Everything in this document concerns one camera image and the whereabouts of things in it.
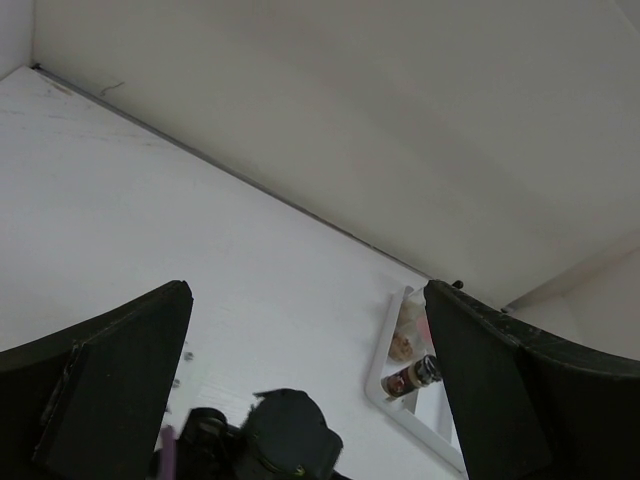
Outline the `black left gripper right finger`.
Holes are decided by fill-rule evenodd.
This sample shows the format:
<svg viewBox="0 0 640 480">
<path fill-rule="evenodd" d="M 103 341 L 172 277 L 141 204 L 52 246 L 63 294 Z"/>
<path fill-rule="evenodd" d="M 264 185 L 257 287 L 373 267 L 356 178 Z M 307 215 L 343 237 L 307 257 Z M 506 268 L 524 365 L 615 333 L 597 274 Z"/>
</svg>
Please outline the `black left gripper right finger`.
<svg viewBox="0 0 640 480">
<path fill-rule="evenodd" d="M 471 479 L 636 479 L 639 363 L 424 288 L 436 357 Z"/>
</svg>

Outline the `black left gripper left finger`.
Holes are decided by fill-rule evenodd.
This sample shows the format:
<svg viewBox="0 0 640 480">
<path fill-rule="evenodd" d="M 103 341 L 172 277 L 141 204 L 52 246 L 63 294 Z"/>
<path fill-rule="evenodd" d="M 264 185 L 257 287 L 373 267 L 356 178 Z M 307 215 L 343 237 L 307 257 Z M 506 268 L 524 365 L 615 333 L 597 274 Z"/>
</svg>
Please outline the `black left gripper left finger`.
<svg viewBox="0 0 640 480">
<path fill-rule="evenodd" d="M 3 351 L 2 478 L 145 478 L 192 306 L 171 281 Z"/>
</svg>

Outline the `small dark-cap spice bottle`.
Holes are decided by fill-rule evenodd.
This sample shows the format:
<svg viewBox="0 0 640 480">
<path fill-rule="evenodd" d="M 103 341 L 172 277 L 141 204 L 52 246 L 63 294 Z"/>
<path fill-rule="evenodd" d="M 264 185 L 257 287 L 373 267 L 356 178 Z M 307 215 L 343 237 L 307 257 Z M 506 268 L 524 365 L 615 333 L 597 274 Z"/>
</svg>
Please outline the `small dark-cap spice bottle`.
<svg viewBox="0 0 640 480">
<path fill-rule="evenodd" d="M 422 359 L 382 379 L 381 386 L 390 398 L 401 398 L 441 380 L 437 357 L 426 354 Z"/>
</svg>

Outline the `pink cap spice bottle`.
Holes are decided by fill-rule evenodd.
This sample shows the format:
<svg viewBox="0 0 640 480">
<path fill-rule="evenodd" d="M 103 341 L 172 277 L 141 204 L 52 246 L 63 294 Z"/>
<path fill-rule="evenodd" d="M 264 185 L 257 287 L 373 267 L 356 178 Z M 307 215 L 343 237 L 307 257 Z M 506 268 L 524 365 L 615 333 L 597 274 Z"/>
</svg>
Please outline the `pink cap spice bottle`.
<svg viewBox="0 0 640 480">
<path fill-rule="evenodd" d="M 402 309 L 392 335 L 388 356 L 402 363 L 434 353 L 433 341 L 424 310 Z"/>
</svg>

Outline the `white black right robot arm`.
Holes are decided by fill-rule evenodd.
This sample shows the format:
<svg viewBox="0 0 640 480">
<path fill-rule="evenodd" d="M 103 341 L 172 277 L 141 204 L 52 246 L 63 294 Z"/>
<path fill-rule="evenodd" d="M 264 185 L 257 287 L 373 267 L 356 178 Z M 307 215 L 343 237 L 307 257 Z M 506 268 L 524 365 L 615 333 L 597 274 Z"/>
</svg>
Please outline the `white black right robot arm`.
<svg viewBox="0 0 640 480">
<path fill-rule="evenodd" d="M 303 390 L 255 394 L 244 422 L 221 411 L 189 411 L 180 435 L 168 424 L 149 463 L 148 479 L 340 479 L 344 448 L 317 403 Z"/>
</svg>

